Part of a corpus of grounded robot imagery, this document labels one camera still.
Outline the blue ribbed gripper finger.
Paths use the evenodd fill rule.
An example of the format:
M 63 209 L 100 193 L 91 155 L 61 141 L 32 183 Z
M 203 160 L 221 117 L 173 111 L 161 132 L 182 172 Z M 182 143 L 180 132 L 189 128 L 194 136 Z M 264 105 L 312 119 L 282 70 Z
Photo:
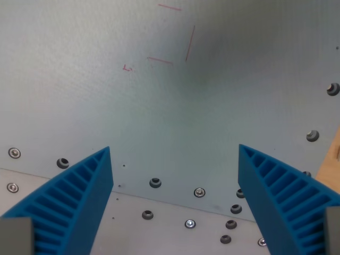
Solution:
M 298 169 L 239 145 L 238 183 L 270 254 L 325 254 L 325 210 L 339 194 Z
M 35 254 L 90 254 L 113 186 L 110 148 L 105 147 L 50 179 L 2 216 L 32 220 Z

